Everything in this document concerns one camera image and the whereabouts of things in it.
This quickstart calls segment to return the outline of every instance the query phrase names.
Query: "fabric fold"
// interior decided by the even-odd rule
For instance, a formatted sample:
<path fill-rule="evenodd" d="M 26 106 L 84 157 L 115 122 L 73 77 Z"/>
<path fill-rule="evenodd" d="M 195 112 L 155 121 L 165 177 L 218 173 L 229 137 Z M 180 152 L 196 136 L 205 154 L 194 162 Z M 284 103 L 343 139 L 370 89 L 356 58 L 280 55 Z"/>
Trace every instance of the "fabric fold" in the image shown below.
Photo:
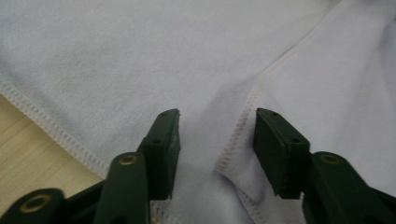
<path fill-rule="evenodd" d="M 396 72 L 395 16 L 392 1 L 342 1 L 306 41 L 258 77 L 240 119 L 244 131 L 217 163 L 247 210 L 256 211 L 256 223 L 298 223 L 302 217 L 300 202 L 280 202 L 258 172 L 251 140 L 257 107 L 284 116 L 312 152 L 347 158 L 371 187 L 396 195 L 396 94 L 389 88 Z"/>
<path fill-rule="evenodd" d="M 255 107 L 284 115 L 313 150 L 394 146 L 388 135 L 348 145 L 367 135 L 366 123 L 353 136 L 337 132 L 374 107 L 381 116 L 370 125 L 393 132 L 395 51 L 384 46 L 394 43 L 393 9 L 358 0 L 2 1 L 0 93 L 102 177 L 159 113 L 178 108 L 174 197 L 152 204 L 161 223 L 304 222 L 299 202 L 271 195 L 252 153 Z M 392 155 L 375 156 L 387 156 L 377 172 L 394 168 Z M 379 189 L 393 184 L 377 178 Z"/>

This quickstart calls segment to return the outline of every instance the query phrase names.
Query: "stitched seam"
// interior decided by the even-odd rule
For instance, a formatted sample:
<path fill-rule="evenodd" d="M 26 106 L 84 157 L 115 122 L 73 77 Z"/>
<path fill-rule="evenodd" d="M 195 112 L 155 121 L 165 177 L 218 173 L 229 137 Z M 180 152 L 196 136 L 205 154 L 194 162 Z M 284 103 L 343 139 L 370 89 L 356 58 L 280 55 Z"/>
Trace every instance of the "stitched seam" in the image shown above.
<path fill-rule="evenodd" d="M 155 224 L 180 224 L 174 217 L 166 215 L 158 202 L 151 203 L 151 222 Z"/>
<path fill-rule="evenodd" d="M 0 78 L 0 93 L 74 158 L 97 175 L 105 177 L 108 164 L 91 154 L 87 148 L 67 133 L 54 119 L 38 109 L 25 95 L 2 78 Z"/>
<path fill-rule="evenodd" d="M 298 53 L 308 45 L 308 43 L 317 35 L 321 33 L 323 28 L 327 25 L 329 20 L 334 16 L 336 12 L 338 12 L 338 8 L 340 8 L 346 0 L 341 0 L 337 6 L 335 6 L 331 12 L 329 12 L 323 20 L 305 37 L 303 38 L 294 48 L 288 51 L 284 56 L 282 56 L 279 60 L 275 61 L 271 64 L 267 69 L 263 71 L 261 75 L 258 76 L 256 83 L 254 84 L 251 92 L 247 97 L 247 102 L 245 104 L 245 109 L 242 112 L 240 119 L 238 120 L 235 129 L 230 137 L 229 143 L 226 148 L 223 150 L 220 158 L 216 162 L 216 170 L 223 175 L 231 175 L 233 172 L 233 167 L 230 167 L 230 161 L 233 158 L 233 155 L 237 151 L 237 146 L 245 133 L 245 129 L 248 124 L 248 120 L 253 114 L 254 109 L 257 107 L 257 103 L 262 93 L 264 79 L 266 77 L 272 76 L 276 73 L 276 71 L 281 68 L 286 62 L 293 59 Z M 262 216 L 262 211 L 260 211 L 259 207 L 253 200 L 251 200 L 242 190 L 236 189 L 238 195 L 240 196 L 240 200 L 242 204 L 247 209 L 247 212 L 254 219 L 254 221 L 263 223 L 264 217 Z"/>

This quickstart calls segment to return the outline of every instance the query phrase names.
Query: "wooden surface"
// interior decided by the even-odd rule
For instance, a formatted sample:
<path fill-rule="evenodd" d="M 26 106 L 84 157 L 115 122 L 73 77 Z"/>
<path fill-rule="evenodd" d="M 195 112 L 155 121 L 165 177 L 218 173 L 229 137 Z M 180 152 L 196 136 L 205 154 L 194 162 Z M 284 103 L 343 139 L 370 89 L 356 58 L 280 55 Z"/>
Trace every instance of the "wooden surface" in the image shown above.
<path fill-rule="evenodd" d="M 67 198 L 100 180 L 0 95 L 0 216 L 35 189 Z"/>

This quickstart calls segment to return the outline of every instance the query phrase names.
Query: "white fabric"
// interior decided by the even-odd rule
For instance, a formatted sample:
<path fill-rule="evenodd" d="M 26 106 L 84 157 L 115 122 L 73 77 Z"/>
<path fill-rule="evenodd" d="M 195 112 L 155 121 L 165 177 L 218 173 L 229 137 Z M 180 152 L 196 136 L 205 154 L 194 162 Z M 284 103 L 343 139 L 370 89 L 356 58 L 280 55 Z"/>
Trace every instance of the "white fabric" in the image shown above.
<path fill-rule="evenodd" d="M 304 223 L 252 153 L 253 112 L 276 110 L 313 151 L 345 156 L 396 195 L 395 10 L 390 0 L 2 1 L 0 92 L 101 176 L 178 108 L 174 198 L 152 206 L 162 223 Z"/>

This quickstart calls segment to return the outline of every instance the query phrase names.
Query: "black clamp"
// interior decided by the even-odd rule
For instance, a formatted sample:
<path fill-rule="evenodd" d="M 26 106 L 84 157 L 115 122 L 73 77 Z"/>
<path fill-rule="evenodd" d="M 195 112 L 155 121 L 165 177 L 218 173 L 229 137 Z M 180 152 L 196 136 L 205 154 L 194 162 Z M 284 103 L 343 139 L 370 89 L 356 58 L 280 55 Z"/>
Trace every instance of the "black clamp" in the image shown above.
<path fill-rule="evenodd" d="M 172 195 L 180 141 L 179 111 L 162 112 L 136 152 L 117 156 L 106 180 L 65 199 L 39 189 L 18 199 L 0 224 L 149 224 L 150 200 Z"/>
<path fill-rule="evenodd" d="M 275 195 L 299 199 L 308 224 L 394 224 L 396 199 L 368 187 L 348 161 L 309 152 L 309 142 L 274 111 L 257 110 L 254 150 Z"/>

